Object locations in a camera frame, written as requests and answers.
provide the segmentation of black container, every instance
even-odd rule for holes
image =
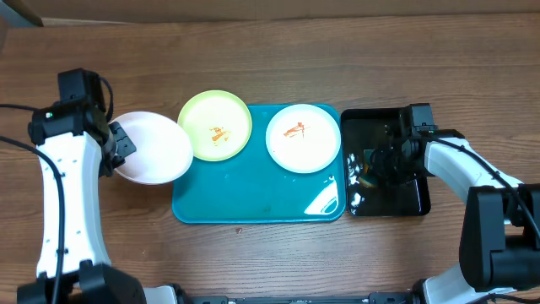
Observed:
[[[388,140],[386,126],[399,125],[399,108],[353,109],[341,115],[347,210],[354,216],[426,215],[431,210],[425,177],[391,187],[368,187],[359,172],[365,166],[365,150]]]

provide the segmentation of wooden table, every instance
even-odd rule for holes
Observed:
[[[0,102],[49,106],[56,74],[107,77],[116,115],[176,119],[208,89],[247,103],[348,108],[429,102],[442,128],[525,182],[540,182],[540,14],[148,24],[10,30]],[[0,112],[0,133],[29,143],[29,113]],[[37,158],[0,145],[0,299],[31,282],[42,238]],[[330,224],[183,225],[172,184],[100,180],[108,253],[143,285],[178,282],[192,295],[345,296],[405,290],[457,263],[463,203],[429,180],[425,217]],[[540,290],[524,296],[540,296]]]

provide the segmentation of black cable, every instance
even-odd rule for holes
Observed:
[[[107,87],[109,90],[109,110],[107,110],[107,114],[105,115],[105,118],[107,119],[107,122],[110,122],[112,120],[112,112],[114,111],[114,102],[113,102],[113,94],[112,94],[112,86],[109,84],[109,81],[107,79],[100,76],[100,80],[103,81],[103,84]]]
[[[19,109],[19,110],[28,110],[28,111],[38,111],[40,109],[34,108],[32,106],[21,106],[21,105],[10,105],[10,104],[0,104],[0,107]]]
[[[538,304],[540,303],[540,298],[538,299],[523,299],[517,296],[508,296],[508,295],[501,295],[501,294],[488,294],[486,296],[483,296],[481,298],[478,298],[475,301],[469,302],[468,304],[480,304],[484,303],[485,301],[493,301],[500,299],[500,300],[508,300],[508,301],[514,301],[516,303],[523,303],[523,304]]]
[[[54,287],[52,290],[52,304],[57,304],[60,301],[60,278],[62,277],[62,270],[63,270],[63,264],[64,264],[64,232],[65,232],[65,223],[66,223],[66,215],[65,215],[65,201],[64,201],[64,189],[62,185],[62,176],[60,175],[60,171],[58,170],[57,166],[54,164],[54,162],[43,152],[39,151],[36,148],[30,147],[28,144],[20,143],[16,140],[6,138],[4,136],[0,136],[0,141],[3,141],[8,144],[12,144],[14,146],[17,146],[21,149],[25,149],[29,152],[32,152],[38,156],[40,156],[47,165],[50,166],[52,169],[52,173],[54,174],[54,178],[57,181],[57,188],[58,188],[58,250],[57,250],[57,277],[54,280]]]
[[[534,218],[532,217],[532,214],[529,211],[529,208],[527,207],[525,202],[523,202],[523,200],[521,200],[521,198],[520,198],[519,194],[517,193],[517,191],[504,178],[502,178],[500,176],[499,172],[495,171],[490,165],[488,165],[485,162],[485,160],[483,160],[482,157],[480,157],[479,155],[477,155],[476,153],[473,153],[472,151],[470,151],[468,149],[465,149],[464,146],[460,146],[460,145],[457,145],[457,144],[447,142],[442,138],[430,138],[430,137],[422,136],[422,137],[411,137],[410,139],[417,139],[417,140],[421,140],[421,141],[424,141],[424,142],[436,142],[436,143],[439,143],[439,144],[445,144],[445,145],[447,145],[449,147],[452,147],[454,149],[457,149],[457,150],[465,153],[466,155],[471,156],[477,163],[479,163],[479,165],[482,166],[482,168],[484,168],[493,177],[493,179],[495,179],[495,181],[497,181],[501,185],[505,186],[505,188],[510,192],[510,194],[512,195],[512,198],[514,198],[514,200],[520,205],[521,209],[523,209],[523,212],[525,213],[525,217],[526,217],[526,220],[527,220],[530,228],[532,228],[532,231],[534,232],[534,234],[536,235],[536,237],[540,241],[540,230],[538,229],[538,226],[535,223]]]

